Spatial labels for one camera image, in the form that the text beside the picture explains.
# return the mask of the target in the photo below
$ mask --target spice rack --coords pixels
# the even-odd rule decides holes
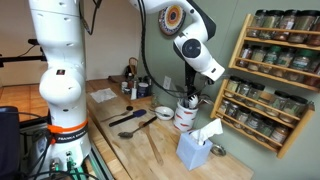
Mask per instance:
[[[243,23],[243,27],[240,31],[240,35],[238,37],[235,49],[233,51],[233,54],[231,56],[231,60],[229,63],[229,68],[233,68],[233,69],[237,69],[240,71],[244,71],[247,73],[251,73],[251,74],[255,74],[258,76],[262,76],[262,77],[266,77],[269,79],[273,79],[276,81],[280,81],[283,83],[287,83],[287,84],[291,84],[297,87],[301,87],[301,88],[305,88],[311,91],[316,91],[316,92],[320,92],[320,88],[319,87],[314,87],[314,86],[309,86],[300,82],[294,82],[294,81],[289,81],[287,79],[281,78],[281,77],[276,77],[276,76],[272,76],[269,74],[265,74],[259,71],[250,71],[247,68],[243,68],[243,67],[239,67],[236,65],[236,62],[238,60],[242,60],[242,61],[246,61],[249,63],[254,63],[254,64],[258,64],[258,65],[264,65],[264,66],[268,66],[268,67],[272,67],[272,68],[276,68],[276,69],[280,69],[280,70],[285,70],[288,72],[295,72],[301,75],[305,75],[305,76],[309,76],[309,77],[314,77],[314,78],[318,78],[320,79],[319,75],[316,74],[312,74],[312,73],[308,73],[308,72],[303,72],[303,71],[299,71],[299,70],[294,70],[291,68],[285,68],[285,67],[280,67],[277,65],[272,65],[272,64],[267,64],[264,62],[257,62],[257,61],[253,61],[250,59],[245,59],[245,58],[240,58],[240,53],[241,53],[241,48],[244,44],[244,42],[251,42],[251,43],[260,43],[260,44],[270,44],[270,45],[279,45],[279,46],[287,46],[287,47],[294,47],[297,49],[309,49],[309,50],[314,50],[314,51],[320,51],[320,46],[310,46],[310,45],[306,45],[306,44],[295,44],[295,43],[289,43],[289,42],[284,42],[284,41],[276,41],[276,40],[264,40],[264,39],[259,39],[259,38],[252,38],[252,37],[247,37],[246,36],[246,32],[249,29],[256,29],[256,30],[263,30],[263,31],[278,31],[278,32],[290,32],[290,33],[301,33],[301,34],[314,34],[314,35],[320,35],[320,32],[316,32],[316,31],[300,31],[300,30],[286,30],[286,29],[274,29],[274,28],[255,28],[255,27],[249,27],[249,25],[252,22],[254,15],[248,14],[245,18],[245,21]]]
[[[314,110],[314,109],[315,109],[315,108],[314,108],[314,105],[313,105],[313,104],[309,104],[308,107],[306,108],[303,116],[302,116],[301,118],[298,118],[298,117],[292,116],[292,115],[290,115],[290,114],[287,114],[287,113],[285,113],[285,112],[283,112],[283,111],[277,110],[277,109],[275,109],[275,108],[273,108],[273,107],[271,107],[271,106],[268,106],[268,105],[266,105],[266,104],[263,104],[263,103],[261,103],[261,102],[259,102],[259,101],[256,101],[256,100],[250,99],[250,98],[248,98],[248,97],[246,97],[246,96],[242,96],[242,95],[240,95],[240,94],[238,94],[238,93],[229,91],[229,90],[227,89],[227,84],[228,84],[228,79],[223,80],[222,85],[221,85],[221,88],[220,88],[220,90],[219,90],[219,94],[218,94],[218,96],[217,96],[217,99],[216,99],[216,102],[215,102],[215,105],[214,105],[214,107],[213,107],[213,110],[212,110],[212,112],[211,112],[210,117],[211,117],[211,118],[221,118],[221,117],[222,117],[222,118],[221,118],[221,121],[222,121],[225,125],[227,125],[227,126],[229,126],[230,128],[236,130],[236,131],[239,132],[240,134],[248,137],[249,139],[257,142],[258,144],[262,145],[263,147],[269,149],[270,151],[273,151],[273,152],[277,153],[277,157],[278,157],[279,159],[281,159],[281,158],[285,155],[285,153],[289,150],[290,146],[293,144],[293,142],[294,142],[295,139],[298,137],[298,135],[300,134],[300,132],[302,131],[302,129],[305,127],[305,125],[308,123],[308,121],[309,121],[310,118],[312,117],[312,115],[313,115],[313,113],[314,113],[314,111],[315,111],[315,110]],[[284,115],[286,115],[286,116],[289,116],[289,117],[291,117],[291,118],[294,118],[294,119],[297,121],[297,123],[296,123],[296,124],[286,123],[286,122],[282,121],[281,119],[279,119],[278,117],[270,116],[270,115],[268,115],[267,113],[265,113],[264,111],[262,111],[262,110],[260,110],[260,109],[257,109],[257,108],[255,108],[255,107],[248,107],[245,103],[239,102],[239,101],[235,100],[234,98],[229,98],[229,97],[225,96],[225,95],[224,95],[225,92],[228,92],[228,93],[231,93],[231,94],[240,96],[240,97],[242,97],[242,98],[244,98],[244,99],[246,99],[246,100],[250,100],[250,101],[252,101],[252,102],[254,102],[254,103],[256,103],[256,104],[259,104],[260,106],[263,106],[263,107],[265,107],[265,108],[270,108],[270,109],[272,109],[272,110],[274,110],[274,111],[279,112],[280,114],[284,114]],[[253,111],[253,112],[257,112],[257,113],[259,113],[259,114],[261,114],[261,115],[263,115],[263,116],[265,116],[265,117],[268,117],[268,118],[272,119],[273,121],[276,121],[277,123],[281,123],[281,124],[287,126],[287,127],[290,129],[290,134],[288,135],[288,137],[286,138],[286,140],[285,140],[284,143],[282,143],[282,144],[280,144],[280,143],[278,143],[278,142],[270,139],[269,137],[267,137],[267,136],[261,134],[260,132],[258,132],[258,131],[256,131],[256,130],[250,128],[250,127],[247,126],[247,125],[245,125],[244,123],[242,123],[242,122],[240,122],[240,121],[238,121],[238,120],[236,120],[236,119],[234,119],[234,118],[232,118],[232,117],[230,117],[230,116],[228,116],[228,115],[226,115],[226,114],[224,114],[224,113],[219,112],[218,109],[219,109],[219,107],[220,107],[221,102],[222,102],[223,99],[227,99],[228,101],[230,101],[230,102],[232,102],[232,103],[235,103],[235,104],[238,104],[239,106],[247,107],[247,108],[249,108],[249,109],[250,109],[251,111]],[[231,123],[229,123],[228,121],[226,121],[223,117],[227,117],[228,120],[231,121]],[[274,144],[277,145],[277,148],[274,148],[274,147],[270,146],[270,145],[269,145],[268,143],[266,143],[266,142],[259,141],[254,135],[247,134],[247,133],[244,131],[244,129],[238,129],[238,128],[234,127],[234,125],[232,124],[233,122],[238,123],[238,124],[240,124],[241,126],[243,126],[243,127],[247,128],[247,129],[251,130],[251,131],[254,132],[255,134],[258,134],[258,135],[262,136],[263,138],[267,139],[268,141],[273,142]]]

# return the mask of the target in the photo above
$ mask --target blue tissue box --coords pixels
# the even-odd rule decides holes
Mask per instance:
[[[207,161],[211,147],[212,142],[209,139],[204,142],[203,146],[199,146],[190,138],[190,132],[186,132],[180,136],[176,153],[190,171]]]

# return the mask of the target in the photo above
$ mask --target wooden spoon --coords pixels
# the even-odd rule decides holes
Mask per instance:
[[[139,126],[142,126],[143,124],[144,124],[144,122],[141,121],[141,122],[139,123]],[[160,164],[160,165],[162,166],[162,165],[163,165],[163,160],[162,160],[161,154],[159,153],[159,151],[158,151],[158,149],[157,149],[157,146],[154,144],[154,142],[153,142],[153,140],[152,140],[152,138],[151,138],[151,136],[150,136],[150,128],[149,128],[149,126],[146,126],[145,128],[142,128],[142,131],[143,131],[144,133],[146,133],[146,135],[147,135],[147,137],[148,137],[148,140],[149,140],[149,142],[150,142],[152,151],[153,151],[153,153],[154,153],[154,156],[156,157],[158,164]]]

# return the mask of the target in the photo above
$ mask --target white bowl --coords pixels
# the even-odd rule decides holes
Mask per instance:
[[[156,116],[161,119],[161,120],[170,120],[173,115],[174,115],[174,112],[172,109],[170,109],[169,107],[166,107],[166,106],[159,106],[159,107],[156,107],[156,109],[154,109],[156,111]],[[168,114],[170,115],[169,117],[165,117],[165,116],[162,116],[161,114],[159,113],[162,113],[162,114]]]

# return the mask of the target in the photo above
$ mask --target green wall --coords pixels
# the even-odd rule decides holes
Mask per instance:
[[[227,69],[226,75],[236,74],[241,77],[247,77],[248,74],[228,69],[227,66],[246,14],[254,14],[257,9],[261,8],[269,10],[320,10],[319,0],[195,0],[195,2],[217,24],[215,37],[206,43],[212,56]],[[187,27],[189,23],[190,19],[187,18],[183,28]],[[184,86],[184,62],[176,56],[172,49],[173,39],[174,37],[164,36],[160,32],[158,14],[148,16],[146,57],[152,75],[160,84],[162,84],[166,75],[172,78],[174,84]],[[142,66],[142,64],[139,64],[140,74],[144,74]],[[296,95],[303,94],[306,99],[315,103],[316,108],[320,104],[320,95],[318,93],[291,85],[284,86],[280,82],[254,75],[250,75],[250,78],[263,82],[270,89],[279,89]],[[206,87],[203,93],[209,94],[212,99],[215,99],[221,80],[222,78],[213,86]],[[197,84],[201,83],[198,76],[196,81]],[[176,98],[169,96],[157,87],[154,87],[153,91],[159,96],[162,104],[173,109],[176,108]],[[209,105],[201,106],[195,128],[201,128],[212,120],[209,117],[211,109],[212,107]],[[223,127],[224,133],[222,135],[216,135],[211,140],[224,146],[229,153],[249,166],[255,172],[253,179],[320,179],[320,156],[318,155],[320,149],[319,119],[320,115],[316,111],[313,118],[282,159],[278,159],[275,153],[227,126]]]

